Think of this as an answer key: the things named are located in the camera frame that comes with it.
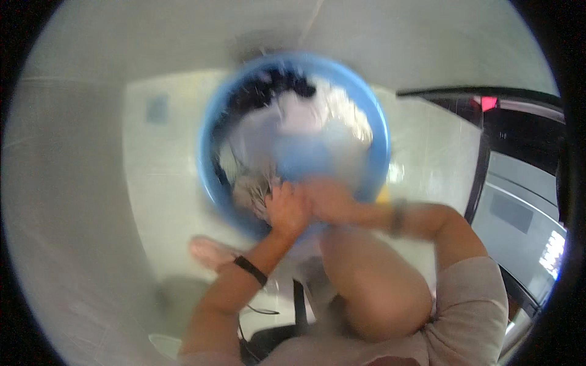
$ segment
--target bare leg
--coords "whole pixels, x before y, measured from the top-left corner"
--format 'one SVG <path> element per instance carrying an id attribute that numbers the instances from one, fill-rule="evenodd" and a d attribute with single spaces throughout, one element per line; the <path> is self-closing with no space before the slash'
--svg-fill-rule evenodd
<path id="1" fill-rule="evenodd" d="M 365 340 L 404 337 L 429 319 L 432 299 L 423 276 L 370 232 L 329 230 L 320 247 L 347 319 Z"/>

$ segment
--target beige shirt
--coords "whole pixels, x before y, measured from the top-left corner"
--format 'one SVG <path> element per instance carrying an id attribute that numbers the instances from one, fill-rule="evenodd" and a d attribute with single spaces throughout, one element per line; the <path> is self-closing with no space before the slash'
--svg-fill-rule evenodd
<path id="1" fill-rule="evenodd" d="M 508 303 L 499 267 L 488 257 L 470 258 L 444 269 L 437 277 L 437 312 L 412 336 L 381 343 L 343 337 L 303 336 L 283 342 L 259 365 L 494 365 L 507 326 Z M 184 366 L 243 366 L 237 358 L 197 353 Z"/>

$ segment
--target shirt sleeve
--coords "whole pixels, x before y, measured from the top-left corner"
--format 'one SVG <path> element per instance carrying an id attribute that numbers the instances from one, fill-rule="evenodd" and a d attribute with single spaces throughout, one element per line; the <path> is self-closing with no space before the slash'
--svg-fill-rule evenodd
<path id="1" fill-rule="evenodd" d="M 430 365 L 496 364 L 508 316 L 499 266 L 465 259 L 438 274 L 436 289 L 436 317 L 423 331 Z"/>
<path id="2" fill-rule="evenodd" d="M 201 352 L 179 356 L 181 366 L 244 366 L 236 357 L 218 352 Z"/>

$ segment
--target black wristband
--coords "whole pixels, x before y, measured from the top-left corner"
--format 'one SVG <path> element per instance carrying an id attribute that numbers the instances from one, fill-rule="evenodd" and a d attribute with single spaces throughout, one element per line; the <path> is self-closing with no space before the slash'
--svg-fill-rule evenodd
<path id="1" fill-rule="evenodd" d="M 264 285 L 267 284 L 267 277 L 264 275 L 264 273 L 262 273 L 260 269 L 256 268 L 254 264 L 250 263 L 245 257 L 239 255 L 234 260 L 234 264 L 253 275 L 254 278 L 256 278 L 260 283 L 261 287 L 264 287 Z"/>
<path id="2" fill-rule="evenodd" d="M 403 219 L 405 218 L 406 199 L 398 199 L 391 204 L 393 206 L 393 222 L 391 223 L 390 234 L 396 238 L 400 235 L 403 227 Z"/>

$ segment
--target bathroom floor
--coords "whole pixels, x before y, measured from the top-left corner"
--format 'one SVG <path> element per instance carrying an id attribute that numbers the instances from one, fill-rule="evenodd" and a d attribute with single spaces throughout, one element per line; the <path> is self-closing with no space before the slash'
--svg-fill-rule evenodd
<path id="1" fill-rule="evenodd" d="M 188 254 L 187 243 L 193 235 L 207 235 L 242 251 L 254 245 L 214 211 L 196 170 L 203 110 L 227 73 L 173 74 L 131 83 L 125 92 L 123 148 L 128 192 L 145 253 L 161 283 L 177 277 L 213 280 L 214 274 Z M 377 85 L 372 88 L 387 117 L 392 150 L 387 185 L 379 198 L 441 202 L 463 213 L 476 168 L 480 130 L 434 104 L 416 98 L 399 100 L 394 91 Z M 389 243 L 433 288 L 432 245 L 406 240 Z M 185 299 L 171 301 L 186 303 Z M 175 316 L 187 322 L 193 305 L 187 301 L 182 314 Z M 294 322 L 287 264 L 277 269 L 251 305 L 281 314 L 243 312 L 246 337 L 261 328 Z"/>

